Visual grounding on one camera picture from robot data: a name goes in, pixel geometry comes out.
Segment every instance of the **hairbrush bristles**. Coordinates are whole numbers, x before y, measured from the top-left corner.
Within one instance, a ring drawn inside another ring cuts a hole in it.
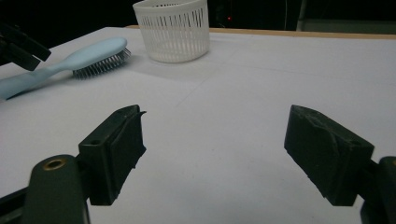
[[[93,63],[90,66],[73,71],[73,77],[76,79],[88,79],[97,77],[100,74],[113,70],[125,62],[131,56],[131,51],[124,49],[118,54],[103,59],[100,62]]]

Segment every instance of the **hairbrush handle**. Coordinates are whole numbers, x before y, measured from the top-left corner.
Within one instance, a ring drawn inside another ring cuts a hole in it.
[[[64,70],[63,63],[57,63],[52,66],[41,68],[33,72],[17,75],[15,77],[8,77],[0,80],[0,98],[3,100],[25,91],[45,79]]]

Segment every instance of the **light blue hairbrush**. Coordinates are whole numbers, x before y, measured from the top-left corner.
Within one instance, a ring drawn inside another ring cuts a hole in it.
[[[86,79],[114,69],[129,58],[127,41],[122,37],[112,37],[79,49],[59,63],[37,69],[33,72],[0,80],[0,99],[6,100],[26,91],[45,79],[64,70],[73,70],[73,77]]]

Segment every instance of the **white table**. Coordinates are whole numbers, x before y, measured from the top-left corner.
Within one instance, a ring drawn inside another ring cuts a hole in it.
[[[211,33],[210,51],[157,63],[138,29],[105,28],[51,49],[39,67],[112,36],[131,60],[92,80],[62,72],[0,104],[0,197],[115,110],[140,105],[147,152],[92,224],[361,223],[362,199],[333,207],[283,148],[291,105],[316,109],[375,145],[396,147],[396,40]],[[0,78],[25,72],[0,67]]]

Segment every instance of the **wooden table edge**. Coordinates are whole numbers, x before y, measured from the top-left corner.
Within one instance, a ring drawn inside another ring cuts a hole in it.
[[[126,26],[126,28],[138,29],[139,26],[129,25]],[[223,33],[223,34],[240,34],[240,35],[280,35],[280,36],[292,36],[292,37],[317,37],[317,38],[396,39],[396,35],[249,30],[249,29],[231,29],[231,28],[209,28],[209,32]]]

